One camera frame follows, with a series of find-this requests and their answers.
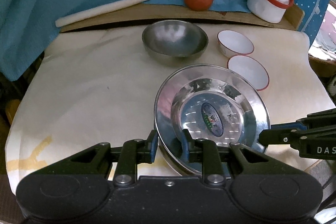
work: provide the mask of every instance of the oval sticker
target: oval sticker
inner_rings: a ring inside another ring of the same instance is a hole
[[[224,133],[223,123],[216,109],[209,103],[204,103],[201,112],[205,125],[211,134],[216,137],[222,136]]]

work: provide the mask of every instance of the stainless steel bowl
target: stainless steel bowl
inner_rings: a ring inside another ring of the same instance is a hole
[[[208,36],[197,25],[181,20],[156,22],[142,33],[148,54],[166,65],[179,66],[182,62],[199,58],[208,45]]]
[[[170,75],[160,87],[154,106],[160,150],[180,174],[200,174],[202,165],[189,163],[182,129],[193,139],[218,146],[240,142],[259,152],[266,148],[259,134],[270,128],[268,111],[258,92],[240,75],[223,67],[197,64]],[[223,164],[225,174],[227,166]]]

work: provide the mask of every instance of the white bowl with red rim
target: white bowl with red rim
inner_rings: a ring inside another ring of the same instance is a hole
[[[227,62],[227,68],[245,78],[257,91],[269,85],[269,75],[262,64],[246,55],[234,55]]]
[[[239,32],[223,30],[217,34],[217,39],[221,52],[227,58],[237,54],[248,55],[254,51],[252,41]]]

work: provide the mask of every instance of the white rolling pin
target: white rolling pin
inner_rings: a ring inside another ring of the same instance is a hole
[[[68,15],[66,17],[61,17],[55,21],[56,27],[62,27],[86,18],[98,16],[101,14],[117,11],[126,7],[133,6],[135,4],[139,4],[146,0],[119,0],[116,2],[112,2],[109,4],[105,4],[102,6],[98,6],[95,8],[91,8],[85,11],[81,11],[72,15]]]

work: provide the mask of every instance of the shiny silver plate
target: shiny silver plate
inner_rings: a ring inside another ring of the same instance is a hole
[[[193,139],[213,140],[218,146],[240,142],[264,153],[258,136],[270,128],[258,92],[237,73],[210,64],[191,65],[170,75],[157,93],[154,118],[160,149],[180,174],[202,170],[201,164],[188,163],[184,157],[182,129],[188,129]]]

